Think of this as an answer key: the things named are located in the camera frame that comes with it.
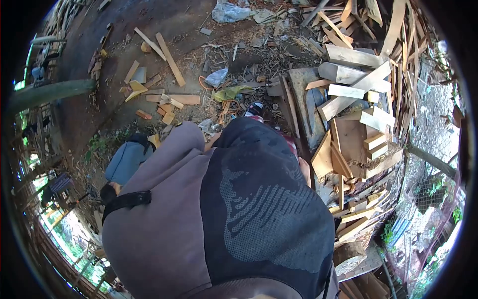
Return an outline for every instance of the wooden block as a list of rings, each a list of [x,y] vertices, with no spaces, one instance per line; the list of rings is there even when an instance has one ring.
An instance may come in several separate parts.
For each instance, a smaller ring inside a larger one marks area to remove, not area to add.
[[[332,28],[332,30],[334,30],[336,33],[337,33],[337,36],[342,40],[342,42],[345,43],[345,45],[349,48],[349,49],[353,49],[354,47],[352,47],[352,45],[350,44],[350,42],[344,37],[343,33],[340,32],[340,30],[337,28],[337,26],[335,26],[335,24],[321,11],[319,11],[317,13],[322,19],[324,19],[324,21],[327,22],[327,24],[329,24],[329,26]]]
[[[147,102],[159,103],[161,101],[161,96],[160,95],[147,95],[146,96],[146,101]]]
[[[393,51],[397,38],[400,35],[400,29],[402,27],[403,18],[405,17],[405,1],[394,1],[392,8],[392,15],[389,25],[389,30],[385,36],[380,56],[388,57]]]
[[[331,152],[332,152],[332,166],[334,171],[340,175],[345,176],[347,179],[352,178],[352,171],[348,166],[347,162],[345,161],[344,157],[338,150],[337,145],[335,142],[331,142]]]
[[[136,115],[138,115],[139,117],[142,117],[142,118],[144,118],[144,119],[146,119],[146,120],[152,119],[151,114],[146,113],[146,112],[144,112],[144,111],[141,110],[141,109],[136,110]]]
[[[161,145],[161,141],[159,140],[159,134],[149,136],[148,141],[154,144],[156,148],[158,148]]]
[[[133,77],[134,72],[136,72],[136,69],[138,68],[139,65],[140,63],[138,61],[135,60],[133,62],[133,65],[130,67],[130,70],[128,71],[128,73],[126,74],[126,77],[124,78],[124,83],[128,84],[131,81],[131,78]]]
[[[184,95],[184,94],[168,94],[169,97],[184,105],[198,105],[201,104],[200,96]]]
[[[376,82],[377,80],[383,80],[383,78],[388,76],[390,72],[390,63],[387,61],[379,68],[366,75],[363,79],[353,84],[351,87],[363,89],[364,91],[369,91],[374,85],[374,82]],[[329,100],[324,104],[320,105],[317,110],[322,116],[322,120],[329,121],[356,100],[357,99],[348,97],[336,97],[335,99]]]
[[[164,53],[161,51],[161,49],[158,47],[157,44],[153,43],[146,35],[144,35],[143,32],[141,32],[141,30],[138,29],[138,27],[135,27],[134,28],[134,31],[139,34],[139,36],[141,36],[141,38],[148,44],[150,45],[150,47],[156,52],[158,53],[159,56],[161,56],[161,58],[166,61],[166,56],[164,55]]]
[[[367,138],[363,141],[363,146],[367,150],[371,150],[382,143],[387,142],[387,136],[384,133],[378,133],[377,135]]]
[[[322,87],[322,86],[329,85],[329,84],[332,84],[332,83],[334,83],[334,82],[330,81],[330,80],[326,80],[326,79],[317,80],[317,81],[310,82],[309,84],[307,84],[307,87],[305,88],[305,90],[312,89],[312,88],[317,88],[317,87]]]
[[[171,124],[173,119],[174,119],[174,113],[166,112],[166,114],[164,115],[164,117],[162,119],[162,122],[164,122],[165,124]]]
[[[154,84],[156,84],[157,82],[161,81],[161,76],[159,74],[156,74],[154,75],[154,77],[152,77],[148,82],[146,82],[144,84],[144,86],[146,88],[150,88],[151,86],[153,86]]]
[[[138,81],[130,81],[130,86],[131,86],[131,89],[133,89],[133,91],[141,91],[141,92],[148,91],[148,89],[146,87],[144,87]]]
[[[310,160],[312,168],[318,178],[323,177],[333,170],[330,143],[331,134],[330,131],[327,131],[314,156]]]
[[[385,142],[375,147],[374,149],[367,151],[367,158],[371,160],[375,160],[376,158],[380,157],[387,151],[388,151],[388,146],[387,146],[387,143]]]
[[[349,86],[330,84],[327,93],[331,96],[363,99],[365,91],[363,89],[353,88]]]
[[[156,40],[158,41],[159,46],[164,52],[165,55],[165,60],[168,62],[169,67],[173,71],[174,77],[176,77],[176,81],[178,82],[179,86],[184,86],[186,82],[184,81],[183,76],[181,75],[181,72],[179,71],[176,62],[174,62],[173,57],[171,56],[171,53],[169,52],[168,47],[166,46],[166,42],[163,39],[163,36],[161,33],[156,33]]]
[[[158,107],[158,110],[156,110],[156,112],[161,114],[162,116],[166,115],[166,111],[164,111],[164,109],[162,109],[161,107]]]
[[[145,91],[143,94],[148,95],[148,94],[154,94],[154,95],[162,95],[164,93],[164,89],[150,89],[148,91]]]
[[[337,47],[333,44],[326,44],[325,47],[328,60],[332,63],[348,66],[380,67],[385,61],[379,56],[375,56],[357,50]]]
[[[319,76],[336,83],[354,84],[366,75],[366,72],[330,62],[323,62],[319,65]],[[385,80],[377,80],[371,89],[378,92],[387,92],[391,89],[391,83]]]
[[[380,100],[380,94],[376,91],[369,90],[367,92],[367,101],[370,103],[378,103]]]
[[[351,226],[345,228],[341,232],[337,234],[338,241],[342,242],[345,241],[351,237],[353,237],[355,234],[360,232],[362,229],[364,229],[367,226],[367,217],[361,218],[359,221],[356,223],[352,224]]]

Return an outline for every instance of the debris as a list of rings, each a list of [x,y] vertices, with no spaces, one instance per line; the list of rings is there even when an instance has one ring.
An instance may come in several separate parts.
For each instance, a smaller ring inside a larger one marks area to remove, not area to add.
[[[169,64],[169,67],[173,71],[174,77],[178,81],[179,86],[181,86],[181,87],[184,86],[186,84],[186,82],[184,81],[184,78],[181,75],[181,72],[179,71],[179,69],[176,65],[176,62],[174,62],[173,57],[171,56],[171,53],[169,53],[169,49],[166,46],[166,42],[164,42],[164,39],[163,39],[163,36],[161,35],[161,33],[159,33],[159,32],[156,33],[156,40],[158,41],[159,46],[163,50],[164,55],[167,58],[165,60],[167,60],[167,62]]]
[[[142,118],[144,118],[144,119],[146,119],[146,120],[152,119],[152,116],[151,116],[150,114],[144,112],[144,111],[141,110],[141,109],[136,110],[136,115],[138,115],[139,117],[142,117]]]
[[[211,33],[212,33],[211,30],[209,30],[205,27],[201,28],[201,30],[199,32],[202,33],[202,34],[205,34],[205,35],[211,35]]]
[[[134,31],[141,36],[141,38],[156,52],[158,55],[166,61],[166,56],[164,53],[161,51],[161,49],[158,47],[157,44],[153,43],[141,30],[138,29],[138,27],[134,28]]]
[[[218,88],[221,83],[226,81],[228,71],[228,67],[215,71],[214,73],[207,76],[206,79],[204,79],[204,82]]]
[[[141,43],[141,51],[143,51],[144,53],[151,53],[152,52],[152,48],[150,45],[148,45],[146,42],[142,42]]]
[[[249,6],[247,0],[244,0],[243,3],[246,3],[247,7]],[[217,0],[211,16],[218,23],[234,23],[249,17],[251,10],[247,7],[241,8],[227,0]]]
[[[254,48],[262,47],[263,44],[264,44],[264,40],[262,38],[254,38],[250,42],[251,47],[254,47]]]

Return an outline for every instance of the orange rope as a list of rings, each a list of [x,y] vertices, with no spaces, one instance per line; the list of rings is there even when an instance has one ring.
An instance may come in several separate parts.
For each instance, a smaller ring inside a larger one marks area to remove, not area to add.
[[[199,84],[201,84],[201,86],[206,89],[206,90],[214,90],[214,88],[207,88],[206,86],[204,86],[204,84],[201,82],[201,78],[202,79],[206,79],[204,76],[199,76],[199,78],[197,79],[199,81]]]

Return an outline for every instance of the log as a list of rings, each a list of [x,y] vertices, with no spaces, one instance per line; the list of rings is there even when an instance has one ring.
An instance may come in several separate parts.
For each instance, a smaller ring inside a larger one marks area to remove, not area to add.
[[[345,243],[334,251],[334,261],[337,276],[353,270],[358,264],[367,258],[361,242]]]

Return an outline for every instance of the wooden board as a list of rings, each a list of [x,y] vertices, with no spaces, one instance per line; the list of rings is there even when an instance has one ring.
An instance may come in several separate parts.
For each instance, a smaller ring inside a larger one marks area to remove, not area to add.
[[[388,151],[387,143],[382,143],[379,146],[367,151],[367,158],[374,160]]]
[[[319,65],[319,76],[336,83],[354,84],[366,75],[366,72],[335,63],[323,62]],[[387,92],[390,89],[391,83],[385,80],[375,81],[371,88],[371,90],[377,92]]]
[[[184,95],[184,94],[168,94],[171,98],[184,105],[198,105],[201,104],[200,96]]]
[[[322,87],[322,86],[329,85],[329,84],[332,84],[332,83],[334,83],[334,82],[330,81],[330,80],[326,80],[326,79],[313,81],[313,82],[310,82],[310,83],[307,84],[307,87],[305,87],[305,90],[309,90],[309,89],[317,88],[317,87]]]
[[[373,72],[365,76],[363,79],[353,84],[351,87],[363,89],[365,92],[369,91],[371,89],[371,86],[373,86],[374,82],[376,82],[377,80],[383,80],[383,78],[388,76],[390,72],[390,63],[387,61],[379,68],[375,69]],[[317,109],[322,116],[322,119],[325,121],[329,121],[356,100],[357,99],[355,98],[337,97],[335,99],[325,102]]]
[[[387,142],[387,136],[384,133],[378,133],[371,138],[365,139],[363,141],[363,146],[367,150],[371,150],[384,142]]]
[[[363,99],[365,91],[363,89],[353,88],[349,86],[330,84],[327,93],[331,96],[343,96],[349,98]]]
[[[158,53],[159,56],[161,56],[161,58],[166,61],[166,56],[164,55],[164,53],[161,51],[161,49],[158,47],[157,44],[155,44],[152,40],[150,40],[146,35],[144,35],[143,32],[141,32],[141,30],[138,29],[138,27],[135,27],[134,28],[134,31],[139,34],[139,36],[141,36],[141,38],[148,44],[150,45],[150,47],[156,52]]]
[[[327,24],[329,24],[329,26],[332,28],[332,30],[334,30],[336,33],[337,33],[337,36],[342,40],[342,42],[344,42],[344,44],[349,48],[349,49],[353,49],[354,47],[352,47],[352,45],[350,44],[350,42],[344,37],[343,33],[340,32],[340,30],[337,28],[337,26],[335,26],[335,24],[321,11],[319,11],[317,13],[322,19],[324,19],[324,21],[327,22]]]
[[[131,78],[133,77],[134,73],[136,72],[136,69],[140,66],[140,63],[138,61],[134,61],[133,65],[130,67],[130,70],[126,74],[126,77],[124,78],[124,83],[128,84],[131,81]]]
[[[171,53],[169,52],[168,47],[166,46],[166,42],[163,39],[163,36],[161,33],[156,33],[156,40],[158,40],[158,44],[161,47],[161,49],[164,52],[165,55],[165,60],[167,60],[169,67],[173,71],[174,77],[176,77],[176,81],[178,82],[179,86],[184,86],[186,82],[184,81],[183,75],[181,75],[181,72],[178,69],[178,66],[176,65],[176,62],[174,62],[173,57],[171,56]]]
[[[403,18],[405,17],[405,0],[395,0],[393,2],[391,21],[389,25],[389,30],[385,36],[383,42],[382,50],[380,51],[380,56],[388,57],[390,56],[397,38],[400,35],[400,29],[402,28]]]
[[[331,136],[330,131],[327,131],[319,147],[315,151],[314,156],[310,160],[312,169],[318,178],[323,177],[327,173],[331,172],[332,167],[332,155],[330,151]]]
[[[385,61],[383,58],[376,55],[337,47],[332,44],[326,44],[325,47],[329,62],[340,65],[380,67]]]

